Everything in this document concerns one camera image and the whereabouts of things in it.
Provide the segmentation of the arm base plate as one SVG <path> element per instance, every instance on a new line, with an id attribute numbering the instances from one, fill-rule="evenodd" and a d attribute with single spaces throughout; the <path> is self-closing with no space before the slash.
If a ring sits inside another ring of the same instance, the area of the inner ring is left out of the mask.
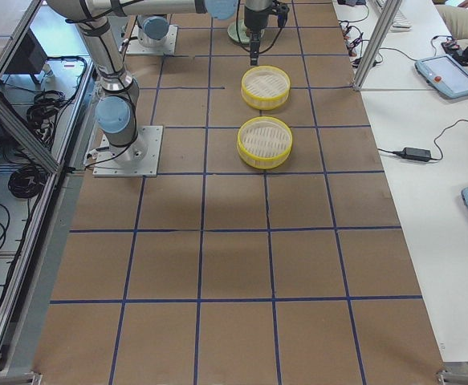
<path id="1" fill-rule="evenodd" d="M 128 47 L 127 55 L 147 56 L 173 56 L 177 44 L 177 25 L 170 25 L 169 31 L 162 39 L 152 39 L 147 36 L 138 26 L 134 26 Z"/>
<path id="2" fill-rule="evenodd" d="M 94 177 L 156 177 L 161 154 L 163 127 L 140 126 L 136 141 L 128 149 L 111 146 L 105 134 L 100 145 L 108 149 L 99 152 L 93 163 Z"/>

